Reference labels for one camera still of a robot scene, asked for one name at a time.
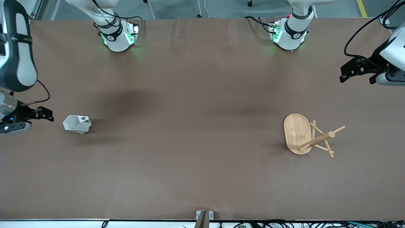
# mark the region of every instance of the yellow floor line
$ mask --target yellow floor line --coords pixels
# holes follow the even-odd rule
[[[358,8],[360,9],[360,13],[362,17],[367,17],[366,9],[364,9],[363,1],[357,0]]]

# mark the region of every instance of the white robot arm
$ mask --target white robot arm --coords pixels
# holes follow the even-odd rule
[[[285,50],[294,50],[304,42],[307,28],[314,16],[313,5],[328,4],[337,0],[288,0],[292,13],[287,18],[270,25],[272,42]]]
[[[37,82],[38,74],[32,57],[32,37],[28,16],[16,0],[0,0],[0,135],[28,130],[31,119],[53,122],[52,111],[34,110],[18,101],[14,92],[23,92]]]
[[[104,44],[113,52],[123,52],[135,45],[138,25],[121,20],[113,12],[118,0],[66,0],[91,17],[101,31]]]

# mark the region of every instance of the white hexagonal object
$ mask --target white hexagonal object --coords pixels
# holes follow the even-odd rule
[[[66,120],[63,121],[65,130],[78,134],[87,133],[91,125],[92,123],[88,116],[68,116]]]

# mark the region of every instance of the white cable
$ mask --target white cable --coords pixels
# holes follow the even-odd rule
[[[205,12],[207,13],[207,16],[208,16],[208,18],[209,18],[208,10],[207,10],[207,8],[205,7],[205,3],[206,3],[206,2],[207,2],[207,0],[204,1],[204,8],[205,8]]]
[[[151,5],[151,0],[148,0],[148,5],[149,5],[149,8],[151,9],[151,13],[152,13],[153,20],[156,20],[155,14],[153,13],[152,5]]]
[[[201,5],[200,5],[200,0],[197,0],[198,3],[198,10],[200,11],[200,16],[203,16],[203,13],[201,12]]]

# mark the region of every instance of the metal bracket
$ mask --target metal bracket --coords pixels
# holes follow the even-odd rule
[[[196,219],[198,219],[198,217],[200,217],[200,214],[202,211],[206,211],[206,210],[196,211]],[[214,211],[208,211],[208,215],[209,215],[209,220],[214,220]]]

